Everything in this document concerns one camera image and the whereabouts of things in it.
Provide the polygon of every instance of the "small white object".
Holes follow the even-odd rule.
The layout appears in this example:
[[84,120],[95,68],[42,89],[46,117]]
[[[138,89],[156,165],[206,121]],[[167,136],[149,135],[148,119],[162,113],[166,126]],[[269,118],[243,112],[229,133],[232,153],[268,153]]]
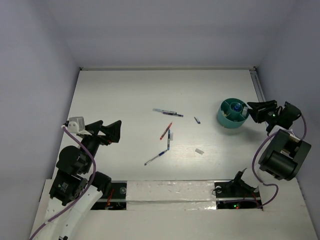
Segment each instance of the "small white object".
[[204,151],[201,151],[199,148],[196,148],[195,152],[201,155],[205,153]]
[[243,107],[241,115],[245,118],[247,116],[247,113],[248,113],[248,107],[245,106],[245,107]]
[[91,135],[90,132],[86,131],[85,119],[83,116],[70,117],[67,128],[72,134]]

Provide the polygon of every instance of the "white table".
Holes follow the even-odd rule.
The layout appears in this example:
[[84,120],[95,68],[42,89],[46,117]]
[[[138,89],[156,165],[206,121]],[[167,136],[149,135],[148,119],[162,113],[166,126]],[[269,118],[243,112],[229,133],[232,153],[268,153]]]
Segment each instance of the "white table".
[[[251,118],[237,129],[217,123],[218,108],[227,98],[258,101],[248,70],[81,71],[69,117],[83,116],[86,124],[122,120],[120,142],[100,146],[95,156],[97,170],[113,181],[227,180],[250,166],[266,138],[266,125]],[[153,108],[184,117],[163,115]],[[167,139],[159,138],[171,121],[170,151],[144,166],[166,149]],[[68,145],[75,143],[64,135],[60,150]],[[196,153],[196,148],[204,154]],[[43,221],[51,182],[43,190],[34,227]],[[90,211],[76,239],[316,240],[297,180],[276,183],[279,194],[264,211]],[[274,191],[261,187],[262,202]]]

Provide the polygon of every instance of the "teal container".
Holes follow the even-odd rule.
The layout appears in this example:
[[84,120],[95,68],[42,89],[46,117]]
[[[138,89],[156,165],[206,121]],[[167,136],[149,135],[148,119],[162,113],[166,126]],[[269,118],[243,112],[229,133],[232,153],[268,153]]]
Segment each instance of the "teal container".
[[248,109],[248,106],[240,99],[228,98],[222,102],[216,118],[223,127],[236,129],[244,124],[249,116],[248,111],[244,112],[243,116],[244,107]]

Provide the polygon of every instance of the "gray wall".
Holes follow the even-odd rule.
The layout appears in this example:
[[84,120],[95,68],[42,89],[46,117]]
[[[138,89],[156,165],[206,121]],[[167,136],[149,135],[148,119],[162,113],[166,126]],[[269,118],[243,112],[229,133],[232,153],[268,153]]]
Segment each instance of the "gray wall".
[[79,73],[43,1],[0,3],[0,239],[25,240]]
[[46,0],[81,67],[257,66],[295,0]]
[[[313,224],[320,236],[320,1],[299,1],[258,68],[267,100],[288,101],[307,121],[305,140],[312,144],[298,180]],[[303,123],[294,128],[302,135]]]

